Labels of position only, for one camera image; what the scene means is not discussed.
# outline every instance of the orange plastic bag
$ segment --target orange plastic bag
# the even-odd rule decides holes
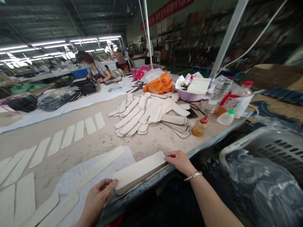
[[[164,73],[161,76],[146,84],[143,91],[163,95],[167,92],[171,92],[172,89],[173,80],[170,78],[167,70],[164,70]]]

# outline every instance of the pink bowl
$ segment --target pink bowl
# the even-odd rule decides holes
[[[207,90],[209,91],[210,88],[211,88],[211,84],[208,85]],[[203,95],[189,93],[182,89],[177,89],[177,92],[180,96],[180,99],[182,99],[183,101],[196,102],[196,101],[200,101],[203,98]]]

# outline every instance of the forearm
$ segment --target forearm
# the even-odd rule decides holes
[[[191,178],[190,184],[206,227],[243,226],[202,175]]]

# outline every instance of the bracelet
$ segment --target bracelet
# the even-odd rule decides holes
[[[202,174],[201,171],[199,171],[197,173],[192,174],[191,177],[188,177],[188,178],[184,179],[184,181],[189,181],[191,178],[195,178],[198,175],[203,175],[203,174]]]

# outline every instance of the phone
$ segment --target phone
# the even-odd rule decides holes
[[[197,118],[198,117],[198,115],[193,111],[193,109],[190,108],[187,111],[190,112],[190,115],[187,116],[188,119],[192,119],[192,118]]]

